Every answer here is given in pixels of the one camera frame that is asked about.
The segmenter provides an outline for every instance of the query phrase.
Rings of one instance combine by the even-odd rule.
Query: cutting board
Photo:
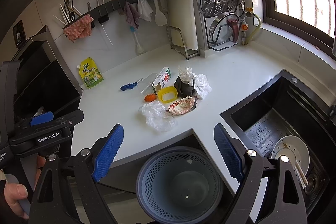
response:
[[[196,24],[193,0],[167,0],[169,25],[182,31],[184,42],[188,49],[197,50]],[[183,47],[179,32],[171,30],[174,45]]]

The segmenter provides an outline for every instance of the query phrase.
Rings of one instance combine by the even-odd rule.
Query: yellow plastic container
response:
[[[161,102],[168,104],[177,99],[177,89],[174,86],[168,86],[157,92],[157,96]]]
[[[79,69],[79,75],[88,89],[93,88],[104,80],[96,63],[91,57],[85,59],[80,66],[77,66],[77,68]]]

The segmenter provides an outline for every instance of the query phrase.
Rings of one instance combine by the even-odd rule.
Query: clear plastic cup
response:
[[[145,80],[138,83],[138,90],[142,95],[146,96],[154,93],[152,84],[157,76],[157,73],[152,73]]]

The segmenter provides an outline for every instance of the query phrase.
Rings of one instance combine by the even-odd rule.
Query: human hand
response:
[[[39,169],[40,167],[43,167],[46,160],[42,158],[41,156],[37,156],[37,170],[36,170],[36,175],[35,175],[35,185],[34,189],[36,187],[37,181],[41,175],[41,170]],[[19,217],[22,217],[23,219],[28,219],[28,215],[23,211],[19,204],[19,200],[25,199],[28,197],[28,192],[27,189],[24,185],[22,184],[17,184],[17,183],[7,183],[6,186],[3,190],[5,200],[8,203],[9,207],[12,209],[14,214],[16,214]]]

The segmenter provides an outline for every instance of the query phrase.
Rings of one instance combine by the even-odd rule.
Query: pink cloth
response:
[[[138,11],[133,7],[132,4],[126,2],[124,7],[124,12],[126,14],[126,22],[133,28],[139,29],[138,20],[140,18],[140,14]]]
[[[92,33],[91,22],[93,18],[90,15],[85,15],[81,19],[72,23],[64,29],[64,34],[74,42],[77,38],[90,37]]]

